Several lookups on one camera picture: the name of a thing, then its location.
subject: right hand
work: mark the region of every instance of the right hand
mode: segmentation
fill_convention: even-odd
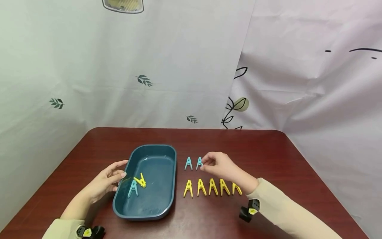
[[[222,152],[209,152],[203,157],[202,163],[202,171],[231,182],[241,173],[241,169]]]

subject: fabric backdrop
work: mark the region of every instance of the fabric backdrop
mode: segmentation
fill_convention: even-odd
[[[0,228],[94,127],[220,127],[285,132],[382,234],[380,1],[0,6]]]
[[[381,1],[257,0],[221,125],[286,133],[370,238],[382,235],[381,67]]]
[[[3,229],[94,127],[219,128],[254,0],[0,6]]]

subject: clothespin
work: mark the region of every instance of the clothespin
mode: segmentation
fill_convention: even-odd
[[[223,179],[220,179],[220,196],[223,196],[223,189],[225,189],[228,195],[231,195],[230,191],[227,188],[227,185],[225,185],[225,181]]]
[[[239,186],[237,186],[234,182],[232,182],[232,195],[235,194],[235,189],[237,189],[238,193],[241,195],[241,189],[239,188]]]
[[[186,188],[185,188],[185,193],[183,193],[183,197],[186,196],[187,191],[190,191],[191,198],[193,198],[194,195],[192,194],[192,183],[191,183],[191,180],[187,181]]]
[[[137,181],[137,183],[139,183],[139,185],[141,185],[142,188],[146,187],[146,181],[144,180],[142,173],[141,173],[141,179],[137,179],[136,177],[134,177],[134,180]]]
[[[197,168],[198,168],[198,166],[203,166],[203,164],[202,164],[202,158],[201,157],[199,157],[198,159],[197,159],[197,165],[196,165],[196,170],[197,170]]]
[[[185,170],[186,170],[188,165],[190,166],[191,171],[192,171],[192,164],[191,164],[191,158],[190,157],[187,158],[186,165],[185,165]]]
[[[205,196],[207,196],[206,189],[204,188],[202,179],[199,179],[197,182],[197,196],[199,197],[199,191],[202,189]]]
[[[208,192],[208,195],[211,195],[211,189],[212,188],[215,190],[216,195],[219,195],[219,193],[217,192],[217,188],[216,188],[214,179],[210,179],[210,190]]]
[[[130,198],[131,196],[131,192],[135,190],[135,194],[138,196],[138,191],[137,191],[137,181],[133,180],[131,182],[131,186],[130,186],[130,190],[129,190],[129,194],[127,195],[127,198]]]

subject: wrist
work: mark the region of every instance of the wrist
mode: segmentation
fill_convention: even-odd
[[[246,195],[254,192],[259,185],[257,178],[242,169],[236,174],[233,182],[236,183]]]

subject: beige sleeve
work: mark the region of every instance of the beige sleeve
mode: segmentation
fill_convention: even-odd
[[[56,219],[49,226],[42,239],[79,239],[76,231],[83,224],[83,220]]]
[[[294,238],[341,238],[320,219],[295,203],[271,183],[262,178],[258,180],[260,184],[247,197],[260,201],[260,213],[270,222]]]

